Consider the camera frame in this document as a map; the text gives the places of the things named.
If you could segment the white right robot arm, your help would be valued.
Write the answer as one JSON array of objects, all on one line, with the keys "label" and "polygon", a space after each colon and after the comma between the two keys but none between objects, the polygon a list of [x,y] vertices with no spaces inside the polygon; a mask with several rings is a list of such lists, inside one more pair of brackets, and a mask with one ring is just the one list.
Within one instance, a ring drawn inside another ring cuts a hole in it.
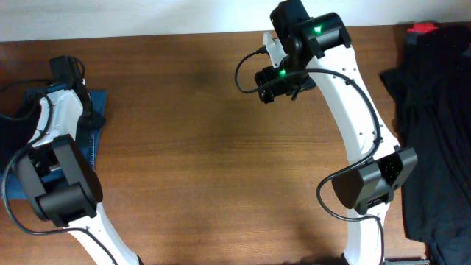
[{"label": "white right robot arm", "polygon": [[264,103],[318,88],[341,133],[348,166],[327,176],[346,209],[348,264],[385,264],[384,219],[394,193],[417,164],[384,124],[362,80],[351,37],[340,16],[313,18],[300,1],[282,1],[270,15],[274,34],[261,52],[272,62],[255,75]]}]

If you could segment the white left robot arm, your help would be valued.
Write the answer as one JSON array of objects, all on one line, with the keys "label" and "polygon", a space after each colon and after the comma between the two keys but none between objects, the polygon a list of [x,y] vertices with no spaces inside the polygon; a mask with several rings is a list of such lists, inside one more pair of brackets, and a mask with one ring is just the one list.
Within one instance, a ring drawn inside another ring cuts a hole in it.
[{"label": "white left robot arm", "polygon": [[141,258],[122,241],[103,206],[93,134],[105,118],[93,109],[85,67],[70,55],[52,58],[49,66],[53,84],[36,94],[35,132],[6,170],[15,173],[36,216],[55,226],[45,235],[72,235],[96,264],[139,265]]}]

